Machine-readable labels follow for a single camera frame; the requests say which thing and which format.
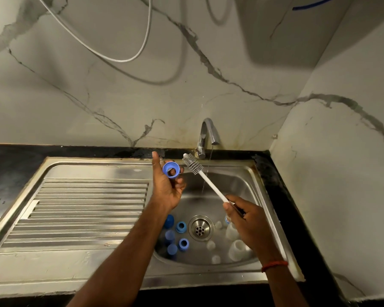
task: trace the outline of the granite countertop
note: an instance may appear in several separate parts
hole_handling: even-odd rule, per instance
[[[181,159],[184,149],[142,149],[94,146],[37,146],[0,144],[0,217],[11,206],[31,176],[46,157],[85,157],[85,158],[151,158],[157,151],[166,159]],[[213,160],[253,159],[261,174],[265,188],[281,222],[294,256],[302,269],[306,282],[300,284],[310,306],[347,306],[341,298],[337,285],[330,274],[320,252],[279,175],[268,151],[226,151],[214,150]],[[185,289],[144,290],[138,295],[137,304],[144,304],[154,297],[168,295],[225,295],[236,293],[239,302],[253,303],[253,296],[262,297],[262,306],[273,306],[267,284],[235,286],[212,286]],[[35,298],[3,298],[0,306],[64,306],[71,295],[49,295]]]

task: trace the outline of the wall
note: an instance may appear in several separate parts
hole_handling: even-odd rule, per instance
[[[266,150],[350,3],[291,11],[311,1],[154,0],[143,54],[109,64],[37,0],[0,0],[0,143],[192,148],[211,117],[220,148]],[[141,46],[143,0],[47,2],[104,54]]]
[[[271,150],[344,294],[384,296],[384,0],[354,0]]]

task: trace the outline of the white cable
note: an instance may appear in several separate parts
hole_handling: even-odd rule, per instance
[[[114,59],[114,58],[110,58],[110,57],[107,57],[101,53],[99,53],[98,51],[92,49],[91,47],[89,47],[86,43],[84,43],[83,41],[81,41],[74,33],[72,33],[72,31],[70,29],[68,29],[68,27],[57,17],[57,15],[50,9],[50,7],[43,1],[43,0],[39,0],[43,5],[44,7],[47,9],[47,11],[49,11],[49,13],[57,20],[57,22],[63,26],[63,28],[69,33],[71,34],[78,42],[80,42],[83,46],[85,46],[88,50],[92,51],[94,54],[106,59],[106,60],[109,60],[109,61],[114,61],[114,62],[129,62],[129,61],[133,61],[134,59],[136,59],[141,53],[142,51],[144,50],[145,48],[145,45],[147,44],[147,41],[148,41],[148,36],[149,36],[149,30],[151,28],[151,16],[152,16],[152,0],[148,0],[149,2],[149,5],[148,5],[148,25],[147,25],[147,31],[145,33],[145,38],[144,38],[144,42],[140,48],[140,50],[138,51],[138,53],[129,58],[129,59],[125,59],[125,60],[119,60],[119,59]]]

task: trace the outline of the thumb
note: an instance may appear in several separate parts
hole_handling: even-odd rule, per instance
[[[225,209],[226,211],[226,214],[228,215],[228,217],[230,217],[230,219],[232,220],[232,222],[235,224],[235,225],[238,225],[243,221],[243,219],[241,218],[241,216],[238,214],[238,212],[236,211],[236,209],[232,206],[231,203],[223,203],[223,208]]]
[[[152,152],[152,170],[154,171],[154,177],[163,175],[161,160],[159,158],[159,154],[155,151]]]

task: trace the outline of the chrome faucet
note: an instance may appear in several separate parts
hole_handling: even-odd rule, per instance
[[[205,159],[205,140],[206,134],[209,134],[210,143],[212,145],[219,144],[219,134],[213,125],[210,118],[205,118],[202,122],[201,134],[199,135],[198,147],[195,152],[195,157],[199,159]]]

